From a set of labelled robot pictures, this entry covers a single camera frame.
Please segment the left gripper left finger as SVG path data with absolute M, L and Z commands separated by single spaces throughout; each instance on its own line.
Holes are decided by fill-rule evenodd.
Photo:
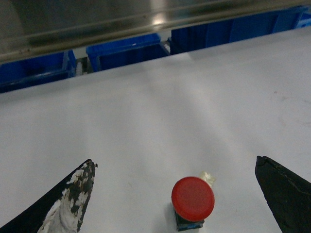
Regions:
M 94 185 L 97 164 L 88 159 L 17 217 L 2 233 L 78 233 Z

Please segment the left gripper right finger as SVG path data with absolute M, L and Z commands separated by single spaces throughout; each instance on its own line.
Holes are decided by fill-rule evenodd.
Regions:
M 283 233 L 311 231 L 311 183 L 267 156 L 257 156 L 255 176 Z

